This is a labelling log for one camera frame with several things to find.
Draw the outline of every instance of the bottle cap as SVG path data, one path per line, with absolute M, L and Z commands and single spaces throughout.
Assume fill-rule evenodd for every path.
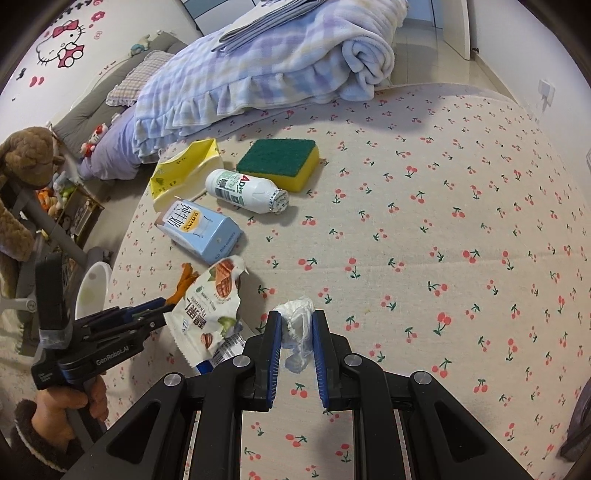
M 290 194 L 285 190 L 277 189 L 269 199 L 269 211 L 281 213 L 290 204 Z

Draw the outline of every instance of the white bottle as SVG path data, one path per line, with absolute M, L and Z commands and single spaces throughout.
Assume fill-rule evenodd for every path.
M 207 176 L 205 188 L 208 194 L 255 213 L 281 213 L 290 202 L 290 194 L 271 180 L 221 168 Z

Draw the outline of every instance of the door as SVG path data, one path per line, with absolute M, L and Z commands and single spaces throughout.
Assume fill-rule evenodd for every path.
M 441 0 L 443 40 L 466 60 L 470 60 L 470 26 L 467 0 Z

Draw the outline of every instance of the wall switch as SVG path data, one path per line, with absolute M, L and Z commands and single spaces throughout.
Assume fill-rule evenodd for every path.
M 548 105 L 552 105 L 555 91 L 556 89 L 549 82 L 546 82 L 545 80 L 540 80 L 540 83 L 538 84 L 538 93 L 542 97 L 544 97 Z

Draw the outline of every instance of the yellow sponge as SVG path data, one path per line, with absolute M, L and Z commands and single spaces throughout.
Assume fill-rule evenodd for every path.
M 269 179 L 278 188 L 300 192 L 320 161 L 313 140 L 266 138 L 257 140 L 238 162 L 236 171 Z

